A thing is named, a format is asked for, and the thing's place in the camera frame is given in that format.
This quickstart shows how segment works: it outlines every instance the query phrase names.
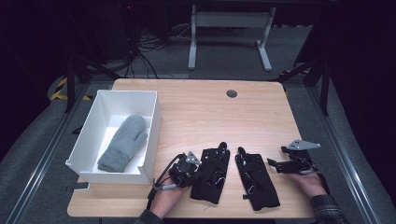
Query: metal stand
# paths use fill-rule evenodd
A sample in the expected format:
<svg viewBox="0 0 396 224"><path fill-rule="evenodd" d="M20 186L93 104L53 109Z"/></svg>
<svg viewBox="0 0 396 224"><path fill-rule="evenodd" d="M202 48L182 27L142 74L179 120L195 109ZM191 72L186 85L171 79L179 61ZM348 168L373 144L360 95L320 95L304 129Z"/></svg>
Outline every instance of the metal stand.
<svg viewBox="0 0 396 224"><path fill-rule="evenodd" d="M325 116L328 116L327 113L327 99L329 94L329 85L330 85L330 71L329 65L327 60L314 60L309 63L305 63L295 69L287 72L284 71L284 76L278 77L276 79L271 79L269 81L277 81L277 82L284 82L291 77L295 77L296 75L302 73L306 69L311 68L309 70L308 76L304 80L304 84L306 87L315 87L318 83L320 77L322 77L322 86L321 86L321 93L320 93L320 107L322 112Z"/></svg>
<svg viewBox="0 0 396 224"><path fill-rule="evenodd" d="M195 69L195 60L197 52L196 27L264 27L262 39L257 41L257 48L262 57L264 70L269 72L272 70L267 52L265 51L265 43L271 30L271 24L275 16L276 8L272 7L269 12L206 12L196 11L196 5L192 6L191 12L191 46L189 56L189 69Z"/></svg>
<svg viewBox="0 0 396 224"><path fill-rule="evenodd" d="M94 63L93 61L84 58L80 55L72 53L67 63L67 108L65 113L68 113L76 101L75 92L75 75L81 83L90 83L92 79L91 72L88 70L87 65L92 66L101 73L113 78L114 80L122 78L116 73L103 67L101 64Z"/></svg>

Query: metal rail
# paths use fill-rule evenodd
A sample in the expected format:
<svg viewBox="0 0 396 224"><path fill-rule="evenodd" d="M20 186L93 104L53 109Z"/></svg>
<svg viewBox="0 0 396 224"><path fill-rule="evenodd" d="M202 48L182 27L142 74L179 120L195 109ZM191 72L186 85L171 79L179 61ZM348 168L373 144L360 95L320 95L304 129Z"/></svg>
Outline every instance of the metal rail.
<svg viewBox="0 0 396 224"><path fill-rule="evenodd" d="M377 213L375 212L373 205L367 196L367 192L364 189L361 180L356 173L355 168L347 155L346 149L344 146L338 141L338 137L336 132L334 131L334 127L332 126L332 122L328 116L324 116L320 107L320 100L318 93L315 91L315 88L306 88L310 99L315 105L315 109L320 116L321 122L323 126L326 128L328 135L330 136L332 142L332 149L337 159L341 170L346 178L346 182L352 192L353 197L355 198L356 204L361 210L362 217L364 218L365 223L374 223L380 224L381 220L379 219Z"/></svg>
<svg viewBox="0 0 396 224"><path fill-rule="evenodd" d="M52 136L47 149L45 150L43 156L38 162L36 168L32 172L25 189L23 190L20 198L17 203L14 205L11 213L9 214L6 223L20 223L23 215L25 214L30 202L33 200L35 193L37 192L41 181L44 179L46 172L48 171L50 164L52 162L53 157L55 156L62 137L64 135L64 131L69 123L70 119L73 117L74 113L78 108L79 102L84 97L85 92L88 89L88 84L81 84L78 87L77 92L77 101L74 106L70 109L68 113L64 113L55 134Z"/></svg>

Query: silver metal bracket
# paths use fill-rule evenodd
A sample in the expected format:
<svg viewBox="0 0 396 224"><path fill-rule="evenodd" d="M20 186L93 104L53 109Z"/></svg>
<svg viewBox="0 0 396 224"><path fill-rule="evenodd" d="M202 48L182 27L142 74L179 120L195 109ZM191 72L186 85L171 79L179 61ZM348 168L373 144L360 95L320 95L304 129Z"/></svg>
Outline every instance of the silver metal bracket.
<svg viewBox="0 0 396 224"><path fill-rule="evenodd" d="M290 143L286 148L290 150L307 150L313 148L320 148L320 144L310 143L300 139L296 139L292 143Z"/></svg>
<svg viewBox="0 0 396 224"><path fill-rule="evenodd" d="M198 160L198 158L190 151L189 154L187 155L186 162L195 164L195 165L201 165L202 162Z"/></svg>

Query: white box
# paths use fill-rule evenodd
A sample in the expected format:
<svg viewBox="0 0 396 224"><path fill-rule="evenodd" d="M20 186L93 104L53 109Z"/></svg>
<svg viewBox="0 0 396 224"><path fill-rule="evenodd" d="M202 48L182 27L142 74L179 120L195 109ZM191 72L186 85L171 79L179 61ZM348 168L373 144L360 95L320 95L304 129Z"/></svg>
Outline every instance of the white box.
<svg viewBox="0 0 396 224"><path fill-rule="evenodd" d="M123 173L99 170L98 160L132 114L145 119L147 143L137 150ZM90 183L152 184L160 126L156 91L99 90L66 165Z"/></svg>

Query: black glove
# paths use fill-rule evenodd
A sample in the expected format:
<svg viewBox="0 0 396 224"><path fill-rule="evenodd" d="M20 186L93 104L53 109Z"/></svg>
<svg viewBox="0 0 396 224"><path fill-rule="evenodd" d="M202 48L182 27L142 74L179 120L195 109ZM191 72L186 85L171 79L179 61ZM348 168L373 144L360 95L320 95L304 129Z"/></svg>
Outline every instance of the black glove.
<svg viewBox="0 0 396 224"><path fill-rule="evenodd" d="M235 156L235 161L247 192L243 198L250 199L254 211L260 211L264 207L280 206L262 156L248 154L242 147L238 148L238 153L239 155Z"/></svg>
<svg viewBox="0 0 396 224"><path fill-rule="evenodd" d="M225 142L220 143L219 148L204 149L202 164L197 171L199 177L191 188L192 199L219 203L229 160L230 150L227 149Z"/></svg>

